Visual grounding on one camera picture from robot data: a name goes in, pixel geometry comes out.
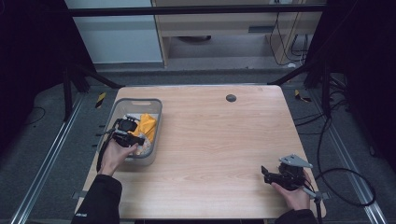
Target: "yellow object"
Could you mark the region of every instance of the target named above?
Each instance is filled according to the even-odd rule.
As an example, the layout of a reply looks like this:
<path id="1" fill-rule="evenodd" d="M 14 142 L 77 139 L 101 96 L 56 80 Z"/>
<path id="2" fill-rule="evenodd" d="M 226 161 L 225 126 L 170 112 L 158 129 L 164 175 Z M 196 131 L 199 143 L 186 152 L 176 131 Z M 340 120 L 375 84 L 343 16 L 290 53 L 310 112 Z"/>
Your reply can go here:
<path id="1" fill-rule="evenodd" d="M 100 108 L 101 107 L 103 101 L 105 100 L 105 97 L 106 97 L 106 93 L 105 92 L 100 93 L 100 95 L 98 97 L 98 100 L 96 101 L 95 108 Z"/>
<path id="2" fill-rule="evenodd" d="M 137 125 L 136 130 L 134 130 L 134 136 L 139 136 L 143 133 L 147 139 L 152 143 L 154 140 L 155 127 L 157 125 L 157 120 L 153 118 L 150 114 L 142 114 L 140 116 L 140 122 Z"/>

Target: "wire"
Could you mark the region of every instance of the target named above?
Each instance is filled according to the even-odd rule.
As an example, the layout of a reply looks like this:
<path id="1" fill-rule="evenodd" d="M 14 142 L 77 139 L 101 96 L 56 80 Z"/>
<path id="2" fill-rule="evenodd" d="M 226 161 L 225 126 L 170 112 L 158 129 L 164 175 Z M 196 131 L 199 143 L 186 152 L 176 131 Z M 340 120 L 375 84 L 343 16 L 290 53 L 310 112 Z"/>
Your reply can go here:
<path id="1" fill-rule="evenodd" d="M 329 121 L 331 121 L 331 119 L 332 119 L 331 117 L 326 118 L 325 125 L 323 126 L 322 131 L 320 133 L 319 142 L 318 142 L 318 148 L 317 148 L 317 164 L 318 164 L 318 172 L 319 172 L 319 174 L 318 174 L 317 177 L 315 177 L 315 180 L 318 180 L 319 178 L 322 178 L 323 183 L 329 188 L 329 190 L 331 190 L 335 195 L 337 195 L 341 200 L 343 200 L 346 203 L 349 203 L 349 204 L 352 204 L 352 205 L 355 205 L 355 206 L 358 206 L 358 207 L 369 206 L 369 205 L 371 205 L 371 204 L 373 204 L 375 202 L 376 194 L 375 194 L 374 187 L 371 185 L 371 183 L 368 181 L 368 179 L 366 177 L 364 177 L 363 175 L 357 173 L 356 171 L 353 171 L 353 170 L 350 170 L 350 169 L 347 169 L 347 168 L 332 168 L 332 169 L 326 170 L 324 172 L 322 172 L 322 170 L 321 170 L 320 159 L 319 159 L 320 158 L 320 146 L 321 146 L 321 143 L 322 143 L 322 140 L 323 140 L 323 134 L 326 131 L 325 127 L 327 126 L 327 123 Z M 350 173 L 352 173 L 354 175 L 357 175 L 361 179 L 363 179 L 366 182 L 367 186 L 369 187 L 370 191 L 372 192 L 373 199 L 370 202 L 368 202 L 368 203 L 355 203 L 355 202 L 352 202 L 349 199 L 343 197 L 340 193 L 338 193 L 335 189 L 333 189 L 331 187 L 331 185 L 327 182 L 326 178 L 324 177 L 327 173 L 334 172 L 334 171 L 350 172 Z"/>
<path id="2" fill-rule="evenodd" d="M 46 110 L 45 110 L 43 107 L 41 107 L 41 106 L 35 106 L 35 107 L 33 107 L 33 109 L 41 109 L 41 110 L 43 111 L 43 114 L 41 115 L 41 117 L 40 117 L 39 119 L 36 119 L 36 120 L 31 121 L 31 122 L 29 122 L 29 123 L 25 123 L 25 124 L 23 124 L 23 125 L 31 125 L 31 124 L 37 123 L 37 122 L 39 122 L 41 119 L 43 119 L 44 116 L 46 115 Z"/>
<path id="3" fill-rule="evenodd" d="M 274 54 L 275 62 L 277 63 L 277 65 L 287 65 L 287 64 L 289 64 L 289 63 L 298 62 L 298 60 L 293 60 L 293 59 L 289 58 L 288 53 L 286 52 L 285 44 L 283 43 L 283 39 L 282 39 L 282 36 L 281 36 L 281 34 L 280 34 L 279 25 L 278 25 L 278 20 L 279 20 L 279 12 L 276 13 L 276 20 L 275 20 L 274 29 L 273 29 L 273 32 L 270 34 L 270 48 L 271 48 L 271 51 L 272 51 L 273 54 Z M 273 33 L 274 33 L 274 31 L 275 31 L 276 28 L 277 28 L 277 32 L 278 32 L 278 34 L 279 34 L 280 43 L 282 44 L 283 53 L 285 54 L 286 58 L 290 60 L 288 63 L 279 63 L 279 62 L 277 61 L 277 59 L 276 59 L 274 49 L 272 48 L 272 36 L 273 36 Z"/>
<path id="4" fill-rule="evenodd" d="M 308 54 L 308 35 L 305 35 L 304 50 L 300 58 L 300 65 L 303 65 L 305 63 L 305 58 L 307 54 Z"/>
<path id="5" fill-rule="evenodd" d="M 290 52 L 292 55 L 301 57 L 303 54 L 307 53 L 307 41 L 308 41 L 308 35 L 305 35 L 305 41 L 304 41 L 304 47 L 303 49 L 294 49 L 294 45 L 296 43 L 298 35 L 295 35 L 293 38 L 293 41 L 291 42 L 291 47 L 290 47 Z"/>
<path id="6" fill-rule="evenodd" d="M 332 93 L 330 93 L 329 97 L 332 98 L 332 96 L 335 95 L 336 93 L 340 93 L 343 96 L 346 96 L 345 91 L 333 91 Z"/>
<path id="7" fill-rule="evenodd" d="M 337 106 L 342 105 L 342 104 L 344 104 L 344 103 L 346 103 L 346 102 L 347 102 L 347 100 L 341 100 L 341 101 L 339 101 L 338 103 L 336 103 L 335 105 L 332 105 L 332 106 L 330 107 L 330 110 L 334 110 L 334 109 L 336 109 Z M 317 114 L 313 114 L 313 115 L 308 115 L 308 116 L 306 116 L 306 117 L 294 119 L 294 120 L 307 119 L 307 118 L 311 118 L 311 117 L 316 116 L 316 117 L 314 117 L 313 119 L 310 119 L 310 120 L 305 121 L 305 122 L 303 122 L 303 123 L 296 124 L 295 126 L 298 127 L 298 126 L 303 126 L 303 125 L 305 125 L 305 124 L 311 123 L 311 122 L 313 122 L 313 121 L 315 121 L 315 120 L 317 120 L 317 119 L 320 119 L 320 118 L 323 117 L 324 115 L 325 115 L 324 113 L 317 113 Z"/>
<path id="8" fill-rule="evenodd" d="M 332 122 L 330 122 L 328 125 L 327 125 L 327 127 L 326 127 L 326 129 L 325 129 L 325 132 L 327 131 L 327 130 L 329 130 L 330 129 L 330 126 L 331 126 L 331 124 L 332 124 Z M 318 134 L 321 134 L 321 132 L 320 133 L 298 133 L 298 134 L 302 134 L 302 135 L 318 135 Z"/>

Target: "human hand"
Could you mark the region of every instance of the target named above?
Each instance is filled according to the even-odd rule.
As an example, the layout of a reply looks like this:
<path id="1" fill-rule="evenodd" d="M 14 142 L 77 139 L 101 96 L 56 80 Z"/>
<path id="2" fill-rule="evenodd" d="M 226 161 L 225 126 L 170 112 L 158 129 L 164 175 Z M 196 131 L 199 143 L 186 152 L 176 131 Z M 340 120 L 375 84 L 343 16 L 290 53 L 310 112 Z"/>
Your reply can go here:
<path id="1" fill-rule="evenodd" d="M 111 139 L 103 154 L 101 168 L 98 174 L 113 176 L 125 158 L 135 150 L 137 150 L 137 143 L 131 147 L 122 147 L 114 139 Z"/>
<path id="2" fill-rule="evenodd" d="M 311 183 L 311 179 L 306 171 L 304 171 L 304 175 L 308 182 L 306 184 L 309 185 Z M 288 208 L 293 209 L 294 211 L 310 209 L 309 195 L 303 190 L 304 187 L 300 187 L 295 190 L 286 190 L 275 182 L 271 183 L 271 186 L 283 196 Z"/>

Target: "white cabinet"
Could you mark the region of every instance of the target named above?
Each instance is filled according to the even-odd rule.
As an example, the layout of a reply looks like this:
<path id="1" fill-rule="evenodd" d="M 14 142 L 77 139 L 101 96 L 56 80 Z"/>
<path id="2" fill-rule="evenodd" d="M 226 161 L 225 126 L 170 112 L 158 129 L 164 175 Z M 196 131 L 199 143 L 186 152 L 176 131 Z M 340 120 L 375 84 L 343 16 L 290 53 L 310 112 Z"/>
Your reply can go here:
<path id="1" fill-rule="evenodd" d="M 69 8 L 151 7 L 150 0 L 65 0 Z M 93 63 L 163 63 L 153 16 L 75 17 Z"/>

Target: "black sleeve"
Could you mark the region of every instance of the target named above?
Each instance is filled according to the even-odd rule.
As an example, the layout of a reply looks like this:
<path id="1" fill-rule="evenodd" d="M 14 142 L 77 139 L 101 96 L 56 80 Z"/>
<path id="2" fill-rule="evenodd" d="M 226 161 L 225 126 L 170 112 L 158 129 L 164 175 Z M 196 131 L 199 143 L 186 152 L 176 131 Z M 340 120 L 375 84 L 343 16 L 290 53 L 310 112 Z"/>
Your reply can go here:
<path id="1" fill-rule="evenodd" d="M 120 224 L 121 193 L 120 181 L 109 175 L 97 175 L 75 213 L 72 224 Z"/>
<path id="2" fill-rule="evenodd" d="M 279 217 L 275 224 L 317 224 L 317 220 L 310 209 L 290 210 Z"/>

